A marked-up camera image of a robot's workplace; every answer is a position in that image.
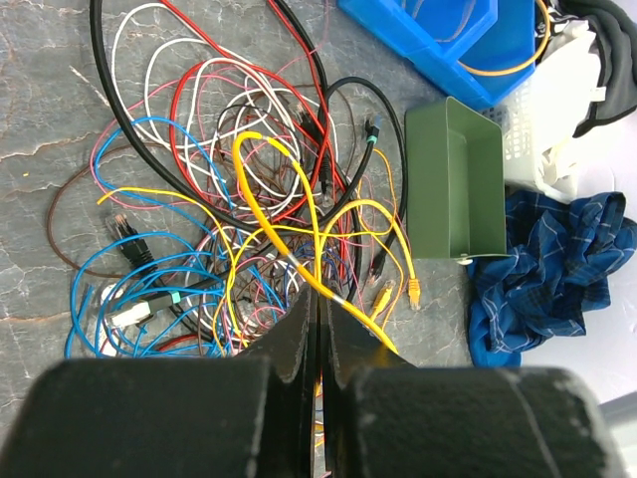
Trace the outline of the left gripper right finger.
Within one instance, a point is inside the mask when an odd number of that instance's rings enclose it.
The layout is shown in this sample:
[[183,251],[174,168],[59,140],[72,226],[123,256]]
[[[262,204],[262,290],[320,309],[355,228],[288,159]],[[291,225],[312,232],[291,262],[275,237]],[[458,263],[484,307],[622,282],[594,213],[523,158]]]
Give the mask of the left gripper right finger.
[[335,477],[622,477],[584,381],[554,367],[418,367],[321,300],[325,465]]

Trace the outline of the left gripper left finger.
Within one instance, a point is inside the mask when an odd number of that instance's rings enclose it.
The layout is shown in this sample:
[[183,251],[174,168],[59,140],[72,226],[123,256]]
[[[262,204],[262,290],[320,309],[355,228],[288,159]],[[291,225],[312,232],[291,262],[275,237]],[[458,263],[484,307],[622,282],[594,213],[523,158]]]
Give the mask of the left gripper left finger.
[[309,477],[314,296],[232,358],[76,358],[32,386],[5,477]]

